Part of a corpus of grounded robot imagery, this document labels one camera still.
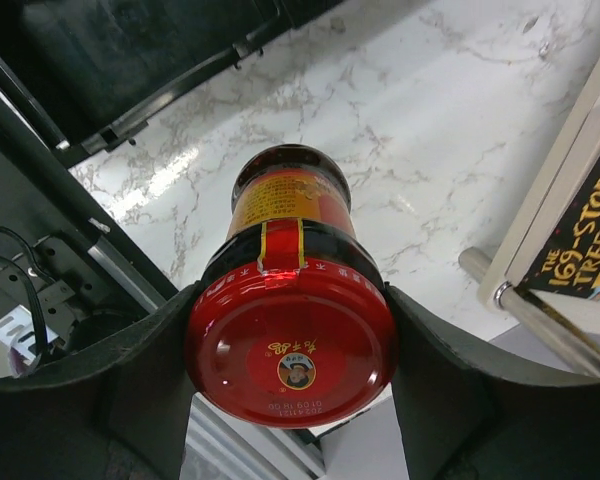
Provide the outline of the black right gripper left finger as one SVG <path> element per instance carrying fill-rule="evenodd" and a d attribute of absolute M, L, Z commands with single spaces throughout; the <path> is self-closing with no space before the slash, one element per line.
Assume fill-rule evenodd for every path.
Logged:
<path fill-rule="evenodd" d="M 195 389 L 190 285 L 157 311 L 20 378 L 0 379 L 0 479 L 177 479 Z"/>

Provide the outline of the white two-tier shelf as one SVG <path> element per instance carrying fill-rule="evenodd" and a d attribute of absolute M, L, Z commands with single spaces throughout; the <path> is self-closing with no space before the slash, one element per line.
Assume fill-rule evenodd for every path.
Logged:
<path fill-rule="evenodd" d="M 600 378 L 600 58 L 495 256 L 458 262 L 486 309 Z"/>

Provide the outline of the red-lid sauce jar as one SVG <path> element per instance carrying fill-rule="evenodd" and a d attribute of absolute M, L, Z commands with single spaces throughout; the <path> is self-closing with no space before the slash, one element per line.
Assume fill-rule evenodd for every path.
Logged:
<path fill-rule="evenodd" d="M 397 328 L 340 167 L 309 146 L 270 147 L 240 171 L 231 211 L 185 337 L 196 389 L 229 415 L 283 429 L 369 405 L 395 372 Z"/>

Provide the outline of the colourful Treehouse book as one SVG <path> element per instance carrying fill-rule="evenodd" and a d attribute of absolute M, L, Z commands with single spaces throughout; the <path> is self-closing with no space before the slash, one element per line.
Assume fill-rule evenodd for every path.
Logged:
<path fill-rule="evenodd" d="M 600 109 L 549 181 L 507 277 L 525 289 L 600 302 Z"/>

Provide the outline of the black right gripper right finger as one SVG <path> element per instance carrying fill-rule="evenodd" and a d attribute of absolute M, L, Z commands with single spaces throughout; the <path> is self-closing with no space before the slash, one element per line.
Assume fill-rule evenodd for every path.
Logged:
<path fill-rule="evenodd" d="M 600 380 L 502 350 L 394 286 L 392 392 L 412 479 L 600 479 Z"/>

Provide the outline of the black six-compartment plastic tray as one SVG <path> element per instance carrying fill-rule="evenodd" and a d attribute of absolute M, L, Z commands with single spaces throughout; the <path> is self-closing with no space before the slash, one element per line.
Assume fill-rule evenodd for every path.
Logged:
<path fill-rule="evenodd" d="M 155 113 L 329 1 L 0 1 L 0 90 L 65 165 L 112 151 Z"/>

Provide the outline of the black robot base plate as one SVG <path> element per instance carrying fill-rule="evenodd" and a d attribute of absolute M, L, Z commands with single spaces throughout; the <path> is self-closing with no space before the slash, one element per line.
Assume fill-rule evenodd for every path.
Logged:
<path fill-rule="evenodd" d="M 0 94 L 0 392 L 164 356 L 174 292 Z"/>

